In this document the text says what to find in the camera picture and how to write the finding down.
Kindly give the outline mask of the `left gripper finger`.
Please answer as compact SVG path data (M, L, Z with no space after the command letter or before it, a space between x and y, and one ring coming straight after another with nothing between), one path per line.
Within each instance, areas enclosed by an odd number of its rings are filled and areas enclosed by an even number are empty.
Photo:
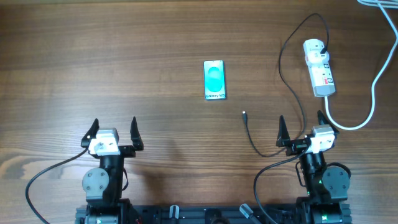
M131 135L132 146L134 147L135 151L143 151L144 143L143 143L141 135L139 133L139 130L137 127L137 119L135 116L133 117L133 119L131 121L130 135Z
M96 138L96 133L98 132L99 128L100 128L99 120L96 118L93 121L93 124L91 125L91 128L86 132L86 134L81 139L80 146L82 148L88 148L88 146L90 145L91 140Z

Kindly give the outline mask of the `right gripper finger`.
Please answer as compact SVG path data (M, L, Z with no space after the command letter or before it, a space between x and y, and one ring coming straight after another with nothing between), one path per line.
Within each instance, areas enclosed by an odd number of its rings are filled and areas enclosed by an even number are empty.
M276 146L277 147L285 147L290 144L290 136L289 132L287 130L287 126L285 123L285 119L283 115L280 115L279 117L279 131L277 135L277 140L276 140Z
M340 132L337 130L337 128L325 117L320 110L317 111L317 118L319 125L329 125L332 128L334 135L339 135Z

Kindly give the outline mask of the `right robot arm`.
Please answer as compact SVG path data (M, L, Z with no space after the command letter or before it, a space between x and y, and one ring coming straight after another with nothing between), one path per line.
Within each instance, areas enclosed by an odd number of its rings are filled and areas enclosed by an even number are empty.
M286 148L287 156L298 156L303 175L300 185L307 190L306 197L295 203L295 223L344 224L351 223L348 199L351 171L338 162L326 163L323 153L335 146L339 131L317 112L318 126L302 139L291 139L285 119L279 118L276 146Z

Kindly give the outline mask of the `teal screen smartphone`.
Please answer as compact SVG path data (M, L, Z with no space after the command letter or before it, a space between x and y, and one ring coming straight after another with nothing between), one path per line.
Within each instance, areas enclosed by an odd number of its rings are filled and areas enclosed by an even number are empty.
M205 100L225 100L226 82L224 77L224 61L204 61L203 75Z

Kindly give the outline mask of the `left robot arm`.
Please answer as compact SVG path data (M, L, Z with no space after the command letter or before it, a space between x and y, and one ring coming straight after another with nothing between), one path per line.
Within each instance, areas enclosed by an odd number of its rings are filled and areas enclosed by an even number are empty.
M128 186L123 184L127 177L124 160L135 157L137 151L144 149L136 118L132 119L130 135L132 144L120 146L117 129L100 128L95 119L82 138L81 147L99 159L99 167L90 169L83 176L87 206L76 210L76 224L142 223L130 200L122 198L122 191Z

